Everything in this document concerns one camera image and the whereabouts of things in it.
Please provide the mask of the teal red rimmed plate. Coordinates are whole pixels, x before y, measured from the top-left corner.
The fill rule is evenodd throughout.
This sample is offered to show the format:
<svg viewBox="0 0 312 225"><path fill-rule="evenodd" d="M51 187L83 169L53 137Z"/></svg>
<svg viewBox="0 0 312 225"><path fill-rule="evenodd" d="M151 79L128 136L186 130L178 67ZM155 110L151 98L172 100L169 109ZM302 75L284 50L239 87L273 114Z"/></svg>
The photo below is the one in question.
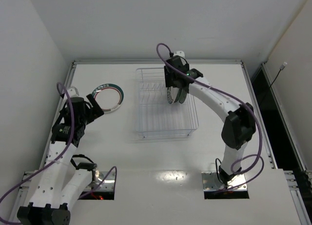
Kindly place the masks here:
<svg viewBox="0 0 312 225"><path fill-rule="evenodd" d="M178 102L181 96L181 89L177 87L168 87L167 88L167 100L169 104L174 104Z"/></svg>
<svg viewBox="0 0 312 225"><path fill-rule="evenodd" d="M122 88L113 83L104 83L97 86L91 95L104 113L116 111L124 100Z"/></svg>

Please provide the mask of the green blue floral plate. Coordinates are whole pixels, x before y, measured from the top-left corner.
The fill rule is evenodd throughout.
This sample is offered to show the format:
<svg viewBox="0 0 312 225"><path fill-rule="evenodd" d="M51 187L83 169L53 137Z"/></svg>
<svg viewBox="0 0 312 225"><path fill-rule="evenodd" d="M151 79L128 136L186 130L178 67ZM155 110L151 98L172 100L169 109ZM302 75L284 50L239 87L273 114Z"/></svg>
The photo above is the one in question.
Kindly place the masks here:
<svg viewBox="0 0 312 225"><path fill-rule="evenodd" d="M179 92L178 92L178 102L180 104L183 104L185 102L187 98L187 92L184 90L184 89L179 89Z"/></svg>

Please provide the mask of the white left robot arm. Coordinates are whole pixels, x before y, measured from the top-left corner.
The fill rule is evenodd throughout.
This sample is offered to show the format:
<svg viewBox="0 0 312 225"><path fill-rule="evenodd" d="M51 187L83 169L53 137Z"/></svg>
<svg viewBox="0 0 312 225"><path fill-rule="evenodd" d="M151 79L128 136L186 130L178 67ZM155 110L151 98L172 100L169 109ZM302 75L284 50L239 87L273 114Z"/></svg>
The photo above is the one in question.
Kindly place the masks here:
<svg viewBox="0 0 312 225"><path fill-rule="evenodd" d="M37 171L38 186L27 206L20 206L17 218L23 225L67 225L71 209L83 190L95 180L95 163L75 167L71 180L64 184L85 128L104 112L89 94L84 99L73 95L64 104L52 127L49 153L44 168Z"/></svg>

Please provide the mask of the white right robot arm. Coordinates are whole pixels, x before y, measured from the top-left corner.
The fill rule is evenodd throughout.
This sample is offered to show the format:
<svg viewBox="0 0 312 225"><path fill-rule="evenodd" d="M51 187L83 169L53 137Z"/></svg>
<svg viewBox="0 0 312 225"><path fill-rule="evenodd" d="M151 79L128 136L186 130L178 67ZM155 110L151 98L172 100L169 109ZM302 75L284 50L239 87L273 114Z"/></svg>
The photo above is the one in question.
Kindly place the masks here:
<svg viewBox="0 0 312 225"><path fill-rule="evenodd" d="M224 125L221 138L225 143L223 160L219 166L218 179L224 185L241 172L239 160L256 131L255 121L248 111L253 107L246 103L243 107L238 101L220 94L211 88L201 86L208 81L201 72L191 69L186 60L177 54L170 53L164 66L167 99L169 103L184 103L192 95L214 111Z"/></svg>

